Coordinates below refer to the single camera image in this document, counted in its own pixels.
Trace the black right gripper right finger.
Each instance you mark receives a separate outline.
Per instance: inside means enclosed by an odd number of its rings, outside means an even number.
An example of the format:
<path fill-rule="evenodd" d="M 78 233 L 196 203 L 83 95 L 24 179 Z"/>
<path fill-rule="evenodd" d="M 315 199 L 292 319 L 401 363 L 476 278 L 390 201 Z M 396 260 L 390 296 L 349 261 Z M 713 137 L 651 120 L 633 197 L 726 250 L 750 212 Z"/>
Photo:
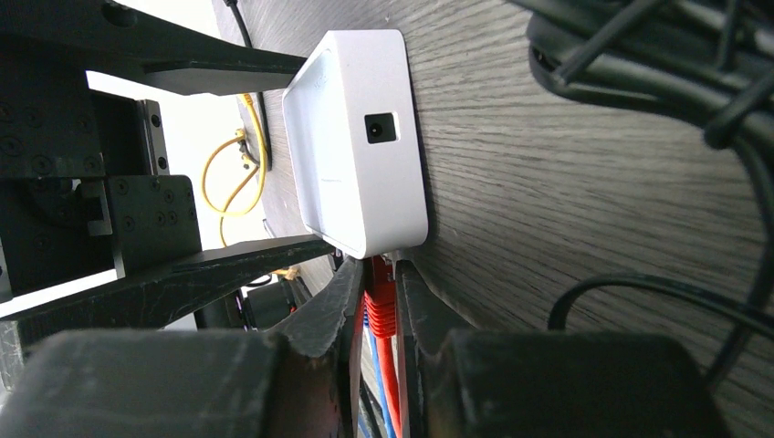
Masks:
<path fill-rule="evenodd" d="M 697 366 L 654 335 L 475 328 L 394 268 L 406 437 L 728 437 Z"/>

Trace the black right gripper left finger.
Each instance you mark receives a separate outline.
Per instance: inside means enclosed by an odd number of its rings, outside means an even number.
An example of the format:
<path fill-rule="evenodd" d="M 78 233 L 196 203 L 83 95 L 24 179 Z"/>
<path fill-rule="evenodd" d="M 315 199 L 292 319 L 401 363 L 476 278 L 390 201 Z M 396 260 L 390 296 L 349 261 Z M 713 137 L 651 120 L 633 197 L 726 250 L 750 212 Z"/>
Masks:
<path fill-rule="evenodd" d="M 264 331 L 81 330 L 46 340 L 4 437 L 352 437 L 364 264 Z"/>

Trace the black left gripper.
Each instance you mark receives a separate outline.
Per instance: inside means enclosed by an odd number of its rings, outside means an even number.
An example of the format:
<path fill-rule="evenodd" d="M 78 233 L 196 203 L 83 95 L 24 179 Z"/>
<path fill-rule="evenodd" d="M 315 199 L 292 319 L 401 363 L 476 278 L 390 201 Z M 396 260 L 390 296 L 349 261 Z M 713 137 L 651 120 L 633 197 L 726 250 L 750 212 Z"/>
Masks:
<path fill-rule="evenodd" d="M 230 96 L 286 88 L 303 57 L 114 1 L 4 1 L 1 50 L 1 298 L 154 267 L 2 317 L 2 386 L 14 386 L 35 345 L 56 333 L 160 329 L 332 252 L 315 235 L 199 252 L 193 187 L 170 173 L 158 103 L 92 90 L 83 71 Z"/>

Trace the white network switch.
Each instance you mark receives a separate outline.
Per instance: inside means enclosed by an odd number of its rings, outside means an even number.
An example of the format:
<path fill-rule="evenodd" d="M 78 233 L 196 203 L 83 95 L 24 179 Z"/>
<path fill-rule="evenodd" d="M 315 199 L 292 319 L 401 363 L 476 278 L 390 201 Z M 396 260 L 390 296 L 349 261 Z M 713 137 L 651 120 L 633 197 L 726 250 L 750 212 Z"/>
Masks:
<path fill-rule="evenodd" d="M 282 95 L 305 228 L 359 259 L 429 232 L 403 33 L 330 30 Z"/>

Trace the black power adapter with cord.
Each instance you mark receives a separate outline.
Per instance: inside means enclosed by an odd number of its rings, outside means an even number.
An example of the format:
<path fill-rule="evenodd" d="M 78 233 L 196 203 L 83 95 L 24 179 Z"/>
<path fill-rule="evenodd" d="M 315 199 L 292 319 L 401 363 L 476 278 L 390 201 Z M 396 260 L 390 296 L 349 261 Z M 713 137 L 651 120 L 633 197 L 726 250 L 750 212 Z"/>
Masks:
<path fill-rule="evenodd" d="M 729 318 L 706 372 L 716 389 L 754 335 L 771 338 L 773 295 L 773 5 L 768 1 L 525 1 L 528 61 L 547 91 L 581 103 L 663 115 L 734 152 L 767 237 L 744 302 L 670 279 L 605 275 L 580 282 L 550 312 L 563 329 L 574 302 L 599 287 L 632 287 Z"/>

